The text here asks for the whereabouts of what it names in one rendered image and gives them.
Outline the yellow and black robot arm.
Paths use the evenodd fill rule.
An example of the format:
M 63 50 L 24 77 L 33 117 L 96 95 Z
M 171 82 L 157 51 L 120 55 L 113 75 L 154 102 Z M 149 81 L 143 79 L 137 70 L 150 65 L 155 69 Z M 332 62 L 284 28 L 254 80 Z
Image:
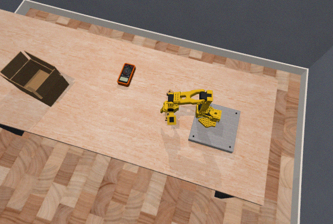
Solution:
M 199 99 L 195 100 L 191 97 L 199 94 Z M 185 99 L 182 99 L 185 97 Z M 192 104 L 196 105 L 196 118 L 199 118 L 198 121 L 205 127 L 215 127 L 216 122 L 220 118 L 220 110 L 214 109 L 210 106 L 213 101 L 213 91 L 207 90 L 205 92 L 204 89 L 199 90 L 191 90 L 188 92 L 174 92 L 169 93 L 168 101 L 168 112 L 174 112 L 174 104 L 178 105 L 186 105 Z M 202 118 L 200 118 L 202 117 Z M 206 118 L 205 118 L 206 117 Z

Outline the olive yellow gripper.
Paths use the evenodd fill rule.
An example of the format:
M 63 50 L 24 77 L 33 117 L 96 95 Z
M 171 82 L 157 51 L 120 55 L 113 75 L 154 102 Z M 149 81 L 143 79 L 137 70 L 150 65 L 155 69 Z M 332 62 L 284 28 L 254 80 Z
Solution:
M 176 115 L 174 113 L 179 110 L 179 105 L 176 106 L 174 104 L 174 112 L 169 112 L 169 116 L 167 116 L 168 125 L 176 125 Z M 168 113 L 168 104 L 167 101 L 163 103 L 163 107 L 160 109 L 160 113 L 166 112 Z

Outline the orange digital multimeter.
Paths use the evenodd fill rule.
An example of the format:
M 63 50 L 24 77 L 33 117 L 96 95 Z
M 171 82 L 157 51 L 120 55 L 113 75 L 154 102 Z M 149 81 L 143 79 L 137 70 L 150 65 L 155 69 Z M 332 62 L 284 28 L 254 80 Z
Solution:
M 117 80 L 118 85 L 129 87 L 135 69 L 135 65 L 125 63 Z

